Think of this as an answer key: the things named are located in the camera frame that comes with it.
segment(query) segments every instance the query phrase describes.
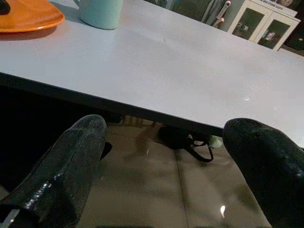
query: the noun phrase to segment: beige floor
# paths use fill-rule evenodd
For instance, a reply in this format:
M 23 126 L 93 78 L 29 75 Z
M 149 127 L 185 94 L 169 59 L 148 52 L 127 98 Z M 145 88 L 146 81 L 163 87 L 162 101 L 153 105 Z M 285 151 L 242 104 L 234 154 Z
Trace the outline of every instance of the beige floor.
M 133 117 L 109 126 L 113 149 L 77 228 L 271 227 L 224 147 L 201 163 L 162 145 L 159 127 Z M 6 194 L 0 187 L 0 199 Z

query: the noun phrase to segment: cabinet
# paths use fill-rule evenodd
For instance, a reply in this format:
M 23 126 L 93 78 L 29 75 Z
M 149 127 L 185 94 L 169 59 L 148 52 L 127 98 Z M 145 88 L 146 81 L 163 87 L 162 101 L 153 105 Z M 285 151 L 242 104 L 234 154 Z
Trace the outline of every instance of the cabinet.
M 257 0 L 245 0 L 228 33 L 278 50 L 299 22 L 299 19 L 276 8 L 265 7 Z
M 298 21 L 273 12 L 254 42 L 278 50 L 298 25 Z

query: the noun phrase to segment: floor tile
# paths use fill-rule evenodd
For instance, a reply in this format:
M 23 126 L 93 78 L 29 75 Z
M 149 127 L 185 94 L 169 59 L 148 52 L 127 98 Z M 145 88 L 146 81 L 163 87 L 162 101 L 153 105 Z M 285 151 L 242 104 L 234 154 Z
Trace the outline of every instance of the floor tile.
M 224 147 L 214 150 L 211 163 L 185 151 L 177 157 L 189 228 L 271 227 Z
M 113 149 L 98 167 L 77 228 L 186 228 L 174 152 L 114 133 L 107 141 Z

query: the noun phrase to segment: white cabinet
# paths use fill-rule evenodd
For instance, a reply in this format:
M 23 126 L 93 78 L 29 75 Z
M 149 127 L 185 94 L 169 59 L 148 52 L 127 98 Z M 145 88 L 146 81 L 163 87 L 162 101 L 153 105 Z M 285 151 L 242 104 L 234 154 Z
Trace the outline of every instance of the white cabinet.
M 294 19 L 273 12 L 254 42 L 277 51 L 298 23 Z
M 228 32 L 254 41 L 272 11 L 251 1 L 245 1 Z
M 228 32 L 278 50 L 299 22 L 277 8 L 269 8 L 257 0 L 245 0 Z

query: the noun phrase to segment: plate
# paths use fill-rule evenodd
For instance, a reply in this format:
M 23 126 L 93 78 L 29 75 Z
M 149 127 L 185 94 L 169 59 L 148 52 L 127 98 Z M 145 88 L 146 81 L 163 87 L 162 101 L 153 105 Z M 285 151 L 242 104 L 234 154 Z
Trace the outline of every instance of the plate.
M 7 15 L 0 15 L 0 32 L 48 29 L 65 20 L 63 13 L 47 0 L 6 0 Z

